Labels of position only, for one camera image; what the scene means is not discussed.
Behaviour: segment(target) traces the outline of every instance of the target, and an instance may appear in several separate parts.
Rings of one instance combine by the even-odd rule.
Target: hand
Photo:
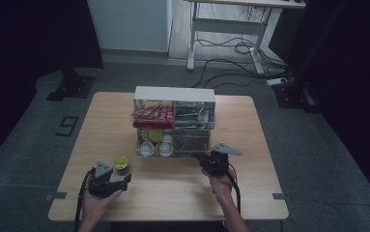
[[[229,169],[229,172],[232,177],[235,176],[233,170]],[[221,178],[213,177],[209,175],[204,169],[202,169],[202,173],[209,178],[213,192],[216,195],[216,199],[219,203],[221,203],[225,199],[229,199],[229,197],[232,198],[233,185],[227,176],[223,176]]]
[[[83,193],[82,223],[79,231],[92,231],[106,212],[110,203],[122,194],[121,190],[117,190],[106,198],[98,198],[88,191],[90,180],[91,175],[87,178],[85,191]]]

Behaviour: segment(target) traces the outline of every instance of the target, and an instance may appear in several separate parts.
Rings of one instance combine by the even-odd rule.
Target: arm
[[[83,193],[82,222],[79,226],[79,232],[94,231],[95,226],[100,221],[100,218],[102,218],[103,214],[106,212],[106,209],[108,208],[110,203],[122,194],[121,190],[117,190],[106,198],[97,198],[89,193],[88,184],[89,181],[86,182],[85,191]]]
[[[204,170],[202,170],[202,172],[210,180],[210,183],[213,188],[213,192],[215,193],[215,198],[218,204],[220,205],[221,209],[223,210],[224,218],[226,219],[229,232],[249,231],[235,203],[233,202],[233,197],[232,197],[233,185],[228,179],[228,177],[224,176],[221,178],[216,178],[216,177],[210,176]]]

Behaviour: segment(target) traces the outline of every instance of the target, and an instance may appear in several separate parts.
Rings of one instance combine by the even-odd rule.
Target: wall
[[[172,0],[88,0],[102,49],[167,52]]]

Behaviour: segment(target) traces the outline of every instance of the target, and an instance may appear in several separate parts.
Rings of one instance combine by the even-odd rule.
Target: desk leg
[[[258,35],[256,44],[254,45],[254,47],[250,48],[251,58],[253,58],[253,62],[254,62],[254,66],[256,67],[257,74],[260,74],[260,75],[264,74],[264,70],[260,62],[261,59],[259,57],[259,50],[260,50],[261,42],[263,41],[264,34],[266,33],[267,25],[269,24],[269,18],[271,15],[271,11],[272,11],[272,8],[266,8],[266,15],[265,15],[263,24],[261,26],[260,33]]]
[[[194,3],[193,8],[193,18],[191,19],[191,36],[190,36],[190,44],[188,45],[188,52],[187,52],[187,69],[189,71],[193,71],[194,69],[194,34],[195,34],[195,26],[193,25],[197,20],[197,3]]]

